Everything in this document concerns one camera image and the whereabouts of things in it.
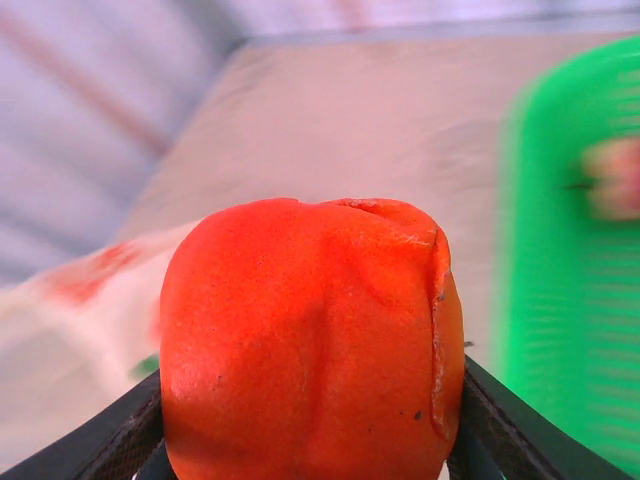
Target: green plastic basket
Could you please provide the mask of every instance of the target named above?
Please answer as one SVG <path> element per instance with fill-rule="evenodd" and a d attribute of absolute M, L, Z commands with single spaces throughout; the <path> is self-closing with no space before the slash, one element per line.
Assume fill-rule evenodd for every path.
<path fill-rule="evenodd" d="M 497 348 L 516 394 L 640 478 L 640 222 L 595 220 L 586 192 L 564 188 L 584 182 L 587 147 L 634 132 L 639 36 L 570 60 L 520 97 L 507 128 L 503 201 L 515 207 Z"/>

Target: persimmon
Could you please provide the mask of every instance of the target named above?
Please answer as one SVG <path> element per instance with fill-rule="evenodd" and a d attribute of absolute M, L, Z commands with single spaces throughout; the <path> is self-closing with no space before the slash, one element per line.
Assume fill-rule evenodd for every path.
<path fill-rule="evenodd" d="M 160 299 L 180 480 L 436 479 L 462 312 L 444 232 L 400 201 L 269 199 L 204 219 Z"/>

